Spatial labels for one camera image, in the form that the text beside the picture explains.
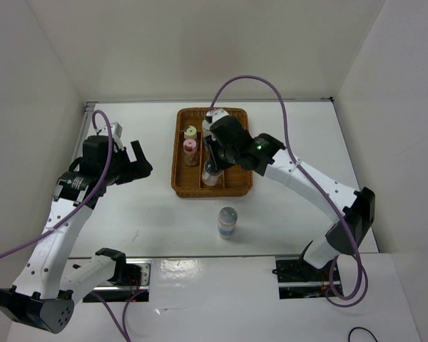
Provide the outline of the pink-cap spice bottle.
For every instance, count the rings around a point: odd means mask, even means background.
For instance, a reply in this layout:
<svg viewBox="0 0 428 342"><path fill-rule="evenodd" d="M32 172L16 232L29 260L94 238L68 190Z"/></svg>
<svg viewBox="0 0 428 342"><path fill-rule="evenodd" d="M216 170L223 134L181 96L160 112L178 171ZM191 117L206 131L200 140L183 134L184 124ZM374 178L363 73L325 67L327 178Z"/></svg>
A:
<svg viewBox="0 0 428 342"><path fill-rule="evenodd" d="M188 167L199 163L198 144L194 139L185 139L183 142L183 162Z"/></svg>

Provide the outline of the small black-cap pepper bottle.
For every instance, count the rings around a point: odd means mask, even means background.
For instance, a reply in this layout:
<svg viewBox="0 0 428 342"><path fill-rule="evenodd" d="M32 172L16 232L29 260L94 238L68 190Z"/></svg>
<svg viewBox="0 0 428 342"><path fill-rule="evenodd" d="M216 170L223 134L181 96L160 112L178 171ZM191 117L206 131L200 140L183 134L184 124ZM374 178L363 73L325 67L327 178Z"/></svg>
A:
<svg viewBox="0 0 428 342"><path fill-rule="evenodd" d="M220 177L223 175L222 170L218 170L215 163L209 159L205 162L201 173L201 180L204 185L214 187L218 184Z"/></svg>

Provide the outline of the silver-lid white shaker bottle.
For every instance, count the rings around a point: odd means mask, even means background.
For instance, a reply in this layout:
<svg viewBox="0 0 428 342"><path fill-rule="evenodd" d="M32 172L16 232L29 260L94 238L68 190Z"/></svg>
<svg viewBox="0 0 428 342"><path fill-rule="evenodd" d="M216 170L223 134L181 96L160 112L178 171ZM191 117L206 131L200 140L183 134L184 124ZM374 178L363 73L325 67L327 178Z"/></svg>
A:
<svg viewBox="0 0 428 342"><path fill-rule="evenodd" d="M212 141L214 141L215 138L213 137L213 134L210 130L210 126L211 126L211 123L207 119L204 119L202 121L202 136L204 140L207 140L208 138L210 138Z"/></svg>

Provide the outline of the yellow-cap spice bottle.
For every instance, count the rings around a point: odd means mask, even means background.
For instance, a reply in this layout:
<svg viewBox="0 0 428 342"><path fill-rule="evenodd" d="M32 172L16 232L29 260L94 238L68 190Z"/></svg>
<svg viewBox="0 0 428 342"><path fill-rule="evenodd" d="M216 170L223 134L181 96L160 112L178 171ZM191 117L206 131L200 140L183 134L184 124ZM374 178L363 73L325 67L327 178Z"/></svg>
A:
<svg viewBox="0 0 428 342"><path fill-rule="evenodd" d="M184 142L183 145L188 148L194 148L197 145L196 138L198 136L197 130L194 126L189 125L183 131Z"/></svg>

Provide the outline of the silver-lid blue-label bottle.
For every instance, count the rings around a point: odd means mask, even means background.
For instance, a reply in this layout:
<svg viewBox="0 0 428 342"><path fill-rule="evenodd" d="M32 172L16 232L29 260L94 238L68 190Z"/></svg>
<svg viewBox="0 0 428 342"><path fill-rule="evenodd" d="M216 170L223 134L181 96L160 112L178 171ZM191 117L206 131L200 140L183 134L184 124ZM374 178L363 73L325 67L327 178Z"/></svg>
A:
<svg viewBox="0 0 428 342"><path fill-rule="evenodd" d="M218 215L218 234L222 239L231 238L236 231L238 213L232 207L223 207Z"/></svg>

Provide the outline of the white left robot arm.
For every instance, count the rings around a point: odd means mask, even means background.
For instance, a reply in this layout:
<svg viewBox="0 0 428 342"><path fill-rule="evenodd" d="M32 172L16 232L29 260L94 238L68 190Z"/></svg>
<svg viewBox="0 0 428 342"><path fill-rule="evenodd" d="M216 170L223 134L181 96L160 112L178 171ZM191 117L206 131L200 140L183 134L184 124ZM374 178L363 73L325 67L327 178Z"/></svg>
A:
<svg viewBox="0 0 428 342"><path fill-rule="evenodd" d="M140 143L131 143L130 161L119 138L92 135L82 155L60 176L42 238L11 287L0 289L0 311L12 321L60 333L75 305L102 283L138 286L141 268L115 249L99 249L83 266L63 275L68 258L97 201L110 185L146 178L152 166Z"/></svg>

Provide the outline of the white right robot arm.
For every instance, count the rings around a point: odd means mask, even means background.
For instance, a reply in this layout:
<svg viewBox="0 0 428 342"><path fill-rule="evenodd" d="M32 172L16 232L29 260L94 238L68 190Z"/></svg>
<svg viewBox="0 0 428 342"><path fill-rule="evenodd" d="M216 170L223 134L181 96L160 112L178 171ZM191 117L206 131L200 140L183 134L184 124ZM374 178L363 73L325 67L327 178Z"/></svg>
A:
<svg viewBox="0 0 428 342"><path fill-rule="evenodd" d="M251 137L238 119L223 109L207 112L203 126L210 153L206 176L216 177L235 166L256 172L290 188L331 220L332 226L301 253L301 277L316 279L335 257L354 254L352 245L362 243L374 221L372 190L343 185L302 160L291 158L284 144L271 135Z"/></svg>

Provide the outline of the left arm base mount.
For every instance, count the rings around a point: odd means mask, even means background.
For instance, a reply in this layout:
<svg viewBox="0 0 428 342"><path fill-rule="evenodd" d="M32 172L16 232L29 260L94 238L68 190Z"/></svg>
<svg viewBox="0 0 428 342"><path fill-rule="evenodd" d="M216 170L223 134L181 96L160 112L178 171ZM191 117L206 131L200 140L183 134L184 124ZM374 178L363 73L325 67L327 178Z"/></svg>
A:
<svg viewBox="0 0 428 342"><path fill-rule="evenodd" d="M132 302L148 302L151 260L130 258L127 264L131 265L131 273L119 285L106 281L97 286L93 293L107 303L125 303L129 299Z"/></svg>

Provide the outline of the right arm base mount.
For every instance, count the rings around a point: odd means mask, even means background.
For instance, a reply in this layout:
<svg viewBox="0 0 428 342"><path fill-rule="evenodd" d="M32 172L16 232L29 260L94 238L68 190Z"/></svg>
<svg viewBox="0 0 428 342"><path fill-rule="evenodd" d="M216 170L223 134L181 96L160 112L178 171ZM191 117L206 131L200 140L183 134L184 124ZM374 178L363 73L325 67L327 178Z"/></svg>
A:
<svg viewBox="0 0 428 342"><path fill-rule="evenodd" d="M316 269L297 257L276 258L272 273L277 278L280 299L322 298L327 292L334 297L329 280L331 265L329 261L322 269Z"/></svg>

